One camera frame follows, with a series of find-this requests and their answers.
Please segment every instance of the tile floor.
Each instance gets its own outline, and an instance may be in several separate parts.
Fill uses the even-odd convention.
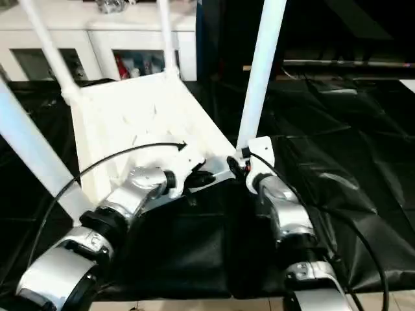
[[[366,311],[380,311],[382,294],[361,294],[359,299]],[[89,311],[282,311],[280,298],[251,300],[160,300],[93,303]],[[389,311],[415,311],[415,291],[390,294]]]

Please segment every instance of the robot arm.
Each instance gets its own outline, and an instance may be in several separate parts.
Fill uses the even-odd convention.
[[[259,203],[271,215],[278,265],[285,272],[289,294],[285,310],[350,311],[346,295],[335,272],[318,247],[318,239],[305,207],[275,172],[252,153],[274,166],[269,137],[252,139],[243,156],[249,157],[246,186],[258,195]]]
[[[87,311],[103,272],[147,202],[163,194],[179,197],[186,177],[203,162],[197,150],[186,146],[169,170],[133,169],[94,211],[80,217],[81,226],[72,228],[29,267],[13,301],[2,307],[7,311]]]

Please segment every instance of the black fabric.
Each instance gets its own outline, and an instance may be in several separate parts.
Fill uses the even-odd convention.
[[[56,84],[12,84],[13,91],[73,171],[70,109]],[[245,89],[215,83],[189,89],[235,142]],[[279,82],[269,86],[259,135],[274,143],[276,167],[307,203],[320,238],[340,253],[358,291],[380,290],[367,252],[344,225],[313,206],[352,217],[386,268],[391,290],[414,289],[415,95],[399,82]],[[12,292],[50,196],[0,142],[0,295]],[[284,293],[268,212],[229,180],[141,217],[97,299],[253,298]],[[37,254],[70,228],[61,208],[47,222]]]

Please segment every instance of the black wire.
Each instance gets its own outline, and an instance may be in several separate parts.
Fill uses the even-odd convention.
[[[67,183],[60,191],[59,193],[54,197],[53,201],[51,202],[51,204],[48,206],[45,216],[43,217],[43,221],[39,227],[38,232],[36,233],[36,238],[34,239],[33,242],[33,246],[32,246],[32,250],[30,251],[30,256],[29,256],[29,261],[27,263],[27,267],[29,268],[30,265],[32,264],[33,261],[33,257],[36,251],[36,248],[38,247],[39,244],[39,239],[40,236],[42,235],[42,231],[43,228],[45,227],[46,221],[53,209],[53,207],[55,206],[56,203],[58,203],[59,199],[65,194],[65,192],[72,187],[72,185],[78,180],[80,179],[83,175],[85,175],[86,173],[88,173],[89,171],[93,170],[95,167],[97,167],[98,165],[107,162],[110,159],[113,159],[115,157],[121,156],[123,154],[127,154],[129,152],[135,151],[135,150],[139,150],[139,149],[143,149],[143,148],[148,148],[148,147],[157,147],[157,146],[174,146],[174,147],[178,147],[179,149],[183,148],[186,144],[178,144],[178,143],[152,143],[152,144],[143,144],[141,146],[135,146],[135,147],[131,147],[129,149],[126,150],[122,150],[119,152],[116,152],[112,155],[109,155],[108,157],[104,157],[103,159],[95,162],[94,164],[91,164],[89,167],[85,168],[82,172],[80,172],[78,175],[76,175],[74,178],[71,179],[71,181],[69,183]]]
[[[255,154],[253,152],[250,152],[250,155],[253,156],[253,157],[256,157],[258,160],[262,161],[269,169],[271,169],[278,177],[280,177],[279,172],[270,163],[268,163],[265,159],[263,159],[261,156]],[[293,191],[293,193],[295,193],[295,195],[297,196],[300,203],[303,206],[306,206],[302,202],[301,197],[297,193],[296,189],[294,187],[290,186],[287,182],[285,182],[285,183],[290,188],[290,190]],[[389,309],[389,286],[388,286],[388,283],[386,281],[385,269],[383,269],[379,258],[377,257],[377,255],[373,251],[373,249],[370,246],[367,239],[360,232],[359,228],[355,225],[353,220],[351,220],[349,217],[342,214],[341,212],[338,212],[334,209],[328,209],[327,207],[322,207],[322,206],[315,206],[315,208],[317,210],[323,212],[323,213],[326,213],[326,214],[332,216],[333,218],[336,218],[337,220],[341,221],[343,224],[346,224],[357,235],[359,240],[362,242],[363,246],[366,248],[366,250],[368,251],[370,257],[372,258],[373,263],[375,264],[377,272],[379,273],[379,277],[381,279],[381,286],[382,286],[382,290],[383,290],[382,311],[388,311],[388,309]]]

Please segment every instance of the metal rod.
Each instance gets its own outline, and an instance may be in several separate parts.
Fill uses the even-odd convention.
[[[0,135],[53,196],[73,178],[2,79]],[[75,224],[85,211],[94,210],[78,183],[61,197],[59,204]]]
[[[26,11],[29,21],[32,23],[33,29],[41,41],[41,49],[60,84],[64,98],[66,99],[68,95],[77,95],[80,92],[79,87],[75,84],[62,55],[54,45],[51,35],[47,31],[34,1],[19,0],[19,2],[24,11]]]
[[[164,40],[164,63],[165,72],[178,75],[176,64],[176,53],[173,48],[172,30],[170,22],[170,9],[168,0],[157,0],[161,19],[161,33]]]
[[[286,3],[287,0],[265,0],[264,2],[239,128],[237,149],[246,147],[248,140],[257,135]]]

